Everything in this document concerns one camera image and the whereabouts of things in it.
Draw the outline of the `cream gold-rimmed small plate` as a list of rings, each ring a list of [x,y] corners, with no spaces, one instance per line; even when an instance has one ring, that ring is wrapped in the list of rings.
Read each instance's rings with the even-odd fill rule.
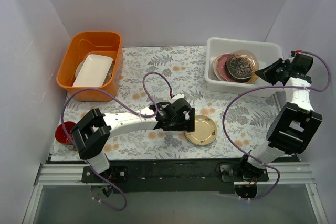
[[[186,138],[197,146],[211,144],[217,137],[217,125],[205,115],[195,116],[195,131],[185,132]]]

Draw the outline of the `black gold-rimmed bowl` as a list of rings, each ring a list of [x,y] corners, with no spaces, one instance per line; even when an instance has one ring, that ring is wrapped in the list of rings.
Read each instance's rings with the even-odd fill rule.
[[[236,81],[246,82],[255,71],[254,61],[246,55],[237,55],[229,57],[226,62],[228,74]]]

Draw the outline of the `white ribbed soup plate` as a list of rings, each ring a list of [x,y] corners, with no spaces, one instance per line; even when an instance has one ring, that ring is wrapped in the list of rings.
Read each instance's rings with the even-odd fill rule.
[[[214,69],[214,62],[215,62],[215,60],[213,59],[211,61],[210,67],[209,67],[210,73],[211,73],[211,76],[212,76],[211,79],[212,80],[218,80],[218,77],[217,77],[217,75],[215,73],[215,69]]]

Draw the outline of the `dark pink scalloped plate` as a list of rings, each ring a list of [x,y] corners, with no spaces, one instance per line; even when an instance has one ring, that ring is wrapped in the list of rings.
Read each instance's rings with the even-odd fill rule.
[[[236,82],[227,72],[226,62],[233,53],[227,53],[217,56],[213,61],[213,71],[215,77],[220,81]]]

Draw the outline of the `yellow woven bamboo tray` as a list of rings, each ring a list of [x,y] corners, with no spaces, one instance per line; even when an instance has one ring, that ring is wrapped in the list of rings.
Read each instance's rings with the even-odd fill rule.
[[[254,84],[258,80],[258,76],[254,74],[247,82],[247,84]]]

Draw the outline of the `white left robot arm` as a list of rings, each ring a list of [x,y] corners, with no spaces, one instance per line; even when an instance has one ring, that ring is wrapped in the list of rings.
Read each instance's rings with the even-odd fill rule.
[[[195,109],[183,98],[173,102],[159,102],[136,111],[102,113],[90,110],[71,129],[71,136],[81,160],[86,161],[93,175],[100,182],[111,178],[110,162],[103,151],[111,137],[136,131],[193,132],[195,131]]]

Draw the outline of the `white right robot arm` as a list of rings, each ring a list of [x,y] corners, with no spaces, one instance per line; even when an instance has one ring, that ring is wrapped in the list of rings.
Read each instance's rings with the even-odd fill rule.
[[[286,103],[270,125],[266,141],[241,158],[237,173],[242,180],[259,178],[266,165],[285,154],[301,154],[322,122],[322,115],[310,103],[311,77],[307,73],[313,57],[302,51],[292,51],[291,56],[255,72],[272,85],[282,83]]]

